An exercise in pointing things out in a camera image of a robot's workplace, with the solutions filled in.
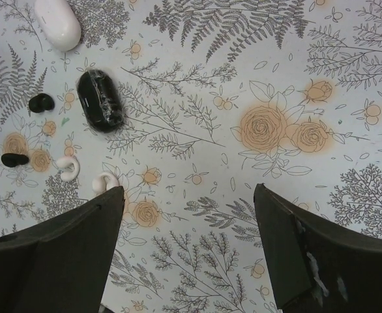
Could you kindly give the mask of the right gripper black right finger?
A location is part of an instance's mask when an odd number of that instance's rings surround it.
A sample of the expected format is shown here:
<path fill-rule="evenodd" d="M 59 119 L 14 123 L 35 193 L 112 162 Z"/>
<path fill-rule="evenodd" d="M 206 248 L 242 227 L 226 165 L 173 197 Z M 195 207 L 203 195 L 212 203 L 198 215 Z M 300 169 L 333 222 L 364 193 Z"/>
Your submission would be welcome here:
<path fill-rule="evenodd" d="M 301 209 L 263 184 L 254 207 L 277 308 L 382 312 L 382 240 Z"/>

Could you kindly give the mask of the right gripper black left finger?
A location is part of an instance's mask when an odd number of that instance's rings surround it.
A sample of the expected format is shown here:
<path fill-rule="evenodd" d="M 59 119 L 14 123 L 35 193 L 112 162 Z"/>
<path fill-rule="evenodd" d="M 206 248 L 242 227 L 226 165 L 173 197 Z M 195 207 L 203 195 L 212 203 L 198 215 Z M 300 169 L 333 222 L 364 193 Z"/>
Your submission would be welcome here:
<path fill-rule="evenodd" d="M 124 206 L 117 186 L 0 237 L 0 312 L 98 312 Z"/>

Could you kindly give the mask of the white earbud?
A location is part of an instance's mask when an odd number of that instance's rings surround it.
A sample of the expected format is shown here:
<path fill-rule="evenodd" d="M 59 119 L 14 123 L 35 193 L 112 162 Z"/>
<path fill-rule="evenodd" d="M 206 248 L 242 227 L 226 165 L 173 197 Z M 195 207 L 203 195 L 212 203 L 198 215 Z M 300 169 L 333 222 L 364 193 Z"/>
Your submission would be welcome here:
<path fill-rule="evenodd" d="M 108 171 L 103 171 L 92 180 L 92 189 L 97 194 L 103 193 L 117 186 L 119 186 L 118 178 Z"/>
<path fill-rule="evenodd" d="M 64 182 L 75 180 L 80 172 L 80 163 L 73 156 L 64 156 L 56 161 L 57 168 L 61 170 L 60 178 Z"/>

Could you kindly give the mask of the white earbud charging case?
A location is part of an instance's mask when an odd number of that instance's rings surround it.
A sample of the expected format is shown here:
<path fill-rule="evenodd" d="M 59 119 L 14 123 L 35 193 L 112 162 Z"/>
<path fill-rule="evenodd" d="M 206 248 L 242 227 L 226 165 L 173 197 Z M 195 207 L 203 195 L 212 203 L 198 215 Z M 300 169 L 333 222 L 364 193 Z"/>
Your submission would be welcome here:
<path fill-rule="evenodd" d="M 81 25 L 65 0 L 36 0 L 35 18 L 47 41 L 60 52 L 74 49 L 81 40 Z"/>

